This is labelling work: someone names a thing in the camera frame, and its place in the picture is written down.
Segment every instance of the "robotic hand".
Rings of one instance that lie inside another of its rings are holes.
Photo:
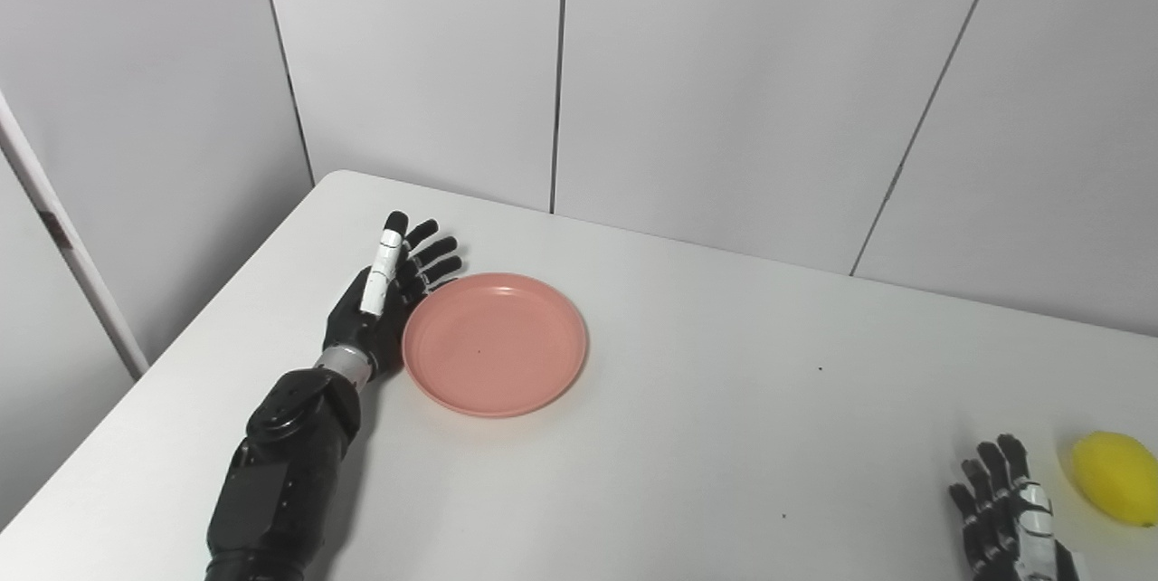
[[[438,231],[433,219],[403,238],[406,222],[390,214],[373,266],[330,312],[316,366],[287,372],[250,417],[210,521],[207,581],[305,578],[360,427],[358,394],[368,380],[401,369],[410,314],[462,267],[449,256],[457,247],[452,237],[419,250]]]
[[[1025,446],[1010,434],[977,446],[961,463],[973,493],[950,486],[965,524],[965,556],[974,581],[1082,581],[1073,554],[1054,538],[1046,490],[1029,479]]]

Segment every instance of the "white wall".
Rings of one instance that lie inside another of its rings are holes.
[[[131,380],[0,156],[0,529]]]
[[[0,89],[155,358],[310,186],[269,0],[0,19]]]
[[[273,0],[316,176],[547,209],[559,0]]]
[[[857,275],[1158,334],[1158,6],[981,0]]]
[[[566,0],[556,209],[852,269],[973,0]]]

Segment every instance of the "lemon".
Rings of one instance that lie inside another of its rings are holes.
[[[1111,517],[1158,523],[1158,461],[1133,437],[1094,432],[1073,446],[1073,480],[1093,506]]]

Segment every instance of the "white table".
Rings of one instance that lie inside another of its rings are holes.
[[[395,207],[471,272],[562,289],[591,351],[516,419],[368,388],[312,579],[965,579],[945,486],[1003,429],[1098,581],[1158,574],[1158,530],[1102,517],[1060,463],[1084,429],[1158,446],[1153,338],[336,172],[0,535],[0,578],[203,579],[249,412],[314,362]]]

